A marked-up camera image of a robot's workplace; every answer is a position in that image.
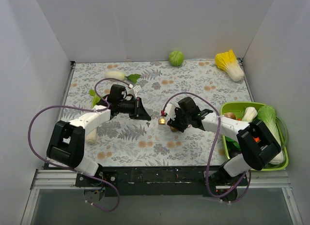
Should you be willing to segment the large brass padlock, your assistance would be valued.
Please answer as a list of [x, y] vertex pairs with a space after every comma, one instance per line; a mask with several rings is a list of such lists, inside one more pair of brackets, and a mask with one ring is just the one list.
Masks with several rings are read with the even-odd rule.
[[173, 127], [170, 127], [170, 129], [171, 129], [172, 132], [178, 132], [178, 130], [173, 128]]

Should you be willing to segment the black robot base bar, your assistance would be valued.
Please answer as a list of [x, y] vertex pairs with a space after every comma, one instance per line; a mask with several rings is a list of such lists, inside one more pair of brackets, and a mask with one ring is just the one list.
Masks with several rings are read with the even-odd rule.
[[240, 180], [245, 186], [247, 178], [239, 174], [233, 178], [221, 177], [219, 167], [211, 166], [134, 166], [100, 167], [97, 179], [82, 174], [76, 177], [75, 186], [89, 189], [104, 187], [105, 195], [202, 195], [216, 193], [216, 187], [230, 187]]

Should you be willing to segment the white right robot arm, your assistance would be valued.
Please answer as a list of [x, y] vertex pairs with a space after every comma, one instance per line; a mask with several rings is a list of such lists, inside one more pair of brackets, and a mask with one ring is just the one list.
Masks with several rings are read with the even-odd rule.
[[202, 131], [219, 133], [238, 142], [240, 154], [226, 161], [219, 169], [219, 179], [232, 184], [237, 175], [248, 170], [262, 170], [280, 152], [281, 146], [261, 120], [238, 121], [220, 116], [213, 110], [200, 110], [191, 97], [166, 104], [163, 113], [169, 116], [168, 126], [184, 132], [188, 125]]

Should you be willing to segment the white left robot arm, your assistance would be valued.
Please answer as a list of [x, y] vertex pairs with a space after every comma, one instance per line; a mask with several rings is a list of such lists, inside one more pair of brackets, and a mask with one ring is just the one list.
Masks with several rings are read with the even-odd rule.
[[85, 137], [102, 123], [110, 121], [119, 113], [128, 114], [133, 120], [147, 120], [148, 115], [137, 93], [141, 86], [114, 84], [110, 94], [104, 96], [88, 113], [71, 121], [58, 121], [54, 127], [46, 155], [48, 158], [64, 164], [78, 172], [85, 173], [86, 180], [92, 186], [102, 183], [103, 174], [98, 171], [99, 164], [84, 154]]

